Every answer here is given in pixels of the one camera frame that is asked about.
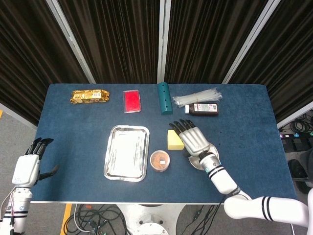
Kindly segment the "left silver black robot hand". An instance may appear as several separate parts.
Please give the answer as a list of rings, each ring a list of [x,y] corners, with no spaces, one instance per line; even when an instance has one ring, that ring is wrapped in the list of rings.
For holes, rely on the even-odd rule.
[[[38,181],[52,177],[59,170],[55,165],[50,172],[40,173],[40,164],[46,147],[52,143],[52,138],[37,138],[28,147],[25,154],[17,160],[13,173],[12,184],[17,188],[32,188]]]

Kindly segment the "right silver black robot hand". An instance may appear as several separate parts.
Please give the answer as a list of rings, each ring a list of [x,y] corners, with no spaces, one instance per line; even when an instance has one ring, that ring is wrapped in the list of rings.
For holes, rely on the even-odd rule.
[[[210,152],[211,143],[190,119],[180,119],[169,123],[192,157],[203,159]]]

